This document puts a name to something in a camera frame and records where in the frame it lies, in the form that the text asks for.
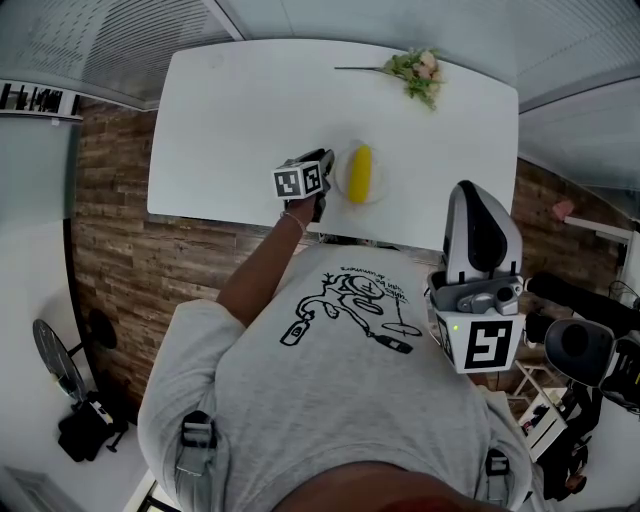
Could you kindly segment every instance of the shelf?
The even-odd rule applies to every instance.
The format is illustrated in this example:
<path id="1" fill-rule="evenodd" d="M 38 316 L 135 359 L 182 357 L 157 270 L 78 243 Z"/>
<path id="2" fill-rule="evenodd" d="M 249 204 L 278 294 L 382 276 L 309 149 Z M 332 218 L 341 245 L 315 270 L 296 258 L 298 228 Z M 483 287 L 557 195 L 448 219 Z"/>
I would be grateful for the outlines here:
<path id="1" fill-rule="evenodd" d="M 0 116 L 39 117 L 42 119 L 60 119 L 61 121 L 82 121 L 81 116 L 68 116 L 53 112 L 35 112 L 33 110 L 0 110 Z"/>

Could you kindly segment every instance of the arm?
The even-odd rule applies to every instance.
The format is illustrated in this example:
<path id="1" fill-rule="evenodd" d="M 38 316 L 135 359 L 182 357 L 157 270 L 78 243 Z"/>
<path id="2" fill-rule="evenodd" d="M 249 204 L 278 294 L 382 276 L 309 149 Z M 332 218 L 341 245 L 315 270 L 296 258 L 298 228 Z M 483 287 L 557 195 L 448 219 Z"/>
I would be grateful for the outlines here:
<path id="1" fill-rule="evenodd" d="M 306 227 L 313 217 L 315 200 L 315 196 L 312 196 L 294 201 L 287 212 Z M 218 304 L 248 327 L 271 302 L 302 235 L 295 219 L 283 216 L 225 283 L 218 295 Z"/>

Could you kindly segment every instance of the graphic print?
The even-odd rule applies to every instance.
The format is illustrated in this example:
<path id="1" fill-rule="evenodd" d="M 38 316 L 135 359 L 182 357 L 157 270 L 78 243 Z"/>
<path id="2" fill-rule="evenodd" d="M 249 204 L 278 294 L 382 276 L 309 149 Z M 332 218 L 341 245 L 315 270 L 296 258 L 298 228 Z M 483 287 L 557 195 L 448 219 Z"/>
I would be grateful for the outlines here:
<path id="1" fill-rule="evenodd" d="M 381 280 L 384 276 L 377 274 Z M 391 297 L 395 301 L 395 309 L 398 315 L 397 322 L 387 322 L 382 324 L 382 328 L 388 331 L 401 334 L 402 336 L 422 336 L 422 332 L 417 327 L 406 324 L 402 319 L 400 303 L 406 303 L 406 299 L 401 291 L 384 289 L 369 277 L 347 274 L 324 274 L 322 280 L 322 293 L 303 298 L 296 307 L 296 315 L 300 320 L 294 322 L 289 327 L 280 343 L 293 346 L 300 343 L 305 333 L 309 330 L 311 322 L 316 316 L 316 311 L 312 305 L 322 305 L 326 315 L 335 320 L 341 313 L 346 314 L 364 331 L 367 338 L 372 338 L 378 343 L 401 354 L 408 354 L 413 347 L 404 341 L 382 332 L 375 332 L 369 322 L 363 318 L 365 313 L 375 316 L 383 316 L 385 311 L 381 305 L 382 299 Z"/>
<path id="2" fill-rule="evenodd" d="M 511 322 L 472 322 L 465 369 L 504 366 L 509 355 Z"/>

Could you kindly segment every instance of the white table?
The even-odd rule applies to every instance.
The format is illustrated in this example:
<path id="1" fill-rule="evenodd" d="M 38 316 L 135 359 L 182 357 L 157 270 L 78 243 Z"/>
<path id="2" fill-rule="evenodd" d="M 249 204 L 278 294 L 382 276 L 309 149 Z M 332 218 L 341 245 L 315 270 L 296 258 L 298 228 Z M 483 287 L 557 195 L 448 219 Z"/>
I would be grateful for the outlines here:
<path id="1" fill-rule="evenodd" d="M 282 209 L 270 171 L 312 149 L 339 155 L 360 139 L 388 170 L 381 201 L 355 206 L 334 187 L 320 231 L 441 249 L 453 186 L 470 179 L 511 209 L 516 91 L 441 63 L 431 112 L 404 82 L 372 71 L 398 50 L 356 43 L 264 40 L 178 52 L 151 155 L 150 213 L 273 225 Z"/>

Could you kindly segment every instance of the shoulder strap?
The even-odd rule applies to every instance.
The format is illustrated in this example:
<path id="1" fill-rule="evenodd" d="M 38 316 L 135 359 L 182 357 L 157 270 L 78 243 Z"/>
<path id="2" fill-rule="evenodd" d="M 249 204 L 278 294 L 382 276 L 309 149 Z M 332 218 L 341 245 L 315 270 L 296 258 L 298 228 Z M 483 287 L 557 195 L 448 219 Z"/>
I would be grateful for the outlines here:
<path id="1" fill-rule="evenodd" d="M 203 411 L 182 420 L 176 460 L 176 495 L 185 512 L 222 512 L 229 470 L 229 443 Z"/>

